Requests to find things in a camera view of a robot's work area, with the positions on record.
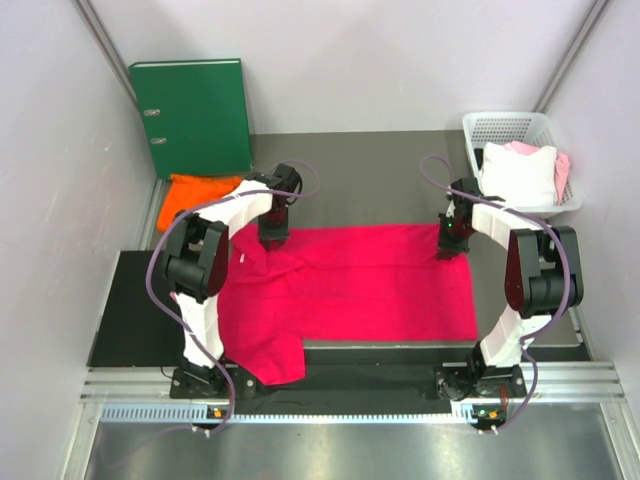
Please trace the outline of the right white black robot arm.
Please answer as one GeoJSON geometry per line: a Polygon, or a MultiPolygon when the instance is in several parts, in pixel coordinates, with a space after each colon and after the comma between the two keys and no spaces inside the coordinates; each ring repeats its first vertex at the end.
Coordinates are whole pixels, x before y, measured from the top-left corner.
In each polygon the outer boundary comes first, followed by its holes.
{"type": "Polygon", "coordinates": [[[506,251],[506,307],[492,331],[476,343],[465,367],[437,369],[439,393],[456,402],[496,396],[501,390],[523,397],[520,362],[528,346],[584,296],[577,234],[502,206],[500,198],[482,195],[474,178],[454,181],[448,198],[449,207],[439,216],[438,259],[467,253],[475,233],[497,243],[506,251]]]}

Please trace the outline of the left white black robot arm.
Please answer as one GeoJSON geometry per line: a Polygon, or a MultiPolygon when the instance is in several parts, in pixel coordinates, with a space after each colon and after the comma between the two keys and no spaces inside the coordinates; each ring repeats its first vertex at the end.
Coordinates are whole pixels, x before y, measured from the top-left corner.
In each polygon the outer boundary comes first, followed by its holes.
{"type": "Polygon", "coordinates": [[[303,180],[289,163],[251,173],[230,194],[178,214],[152,254],[145,285],[152,301],[181,325],[183,359],[172,374],[172,399],[234,393],[223,364],[219,294],[229,270],[231,240],[256,221],[266,250],[289,238],[289,207],[303,196],[303,180]]]}

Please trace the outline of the magenta t shirt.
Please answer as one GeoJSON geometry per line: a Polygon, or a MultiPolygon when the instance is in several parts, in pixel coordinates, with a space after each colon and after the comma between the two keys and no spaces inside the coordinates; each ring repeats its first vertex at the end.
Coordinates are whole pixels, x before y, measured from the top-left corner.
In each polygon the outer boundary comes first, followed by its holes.
{"type": "Polygon", "coordinates": [[[306,374],[306,340],[465,342],[478,335],[468,260],[437,257],[435,224],[294,229],[266,250],[232,239],[219,295],[225,355],[265,385],[306,374]]]}

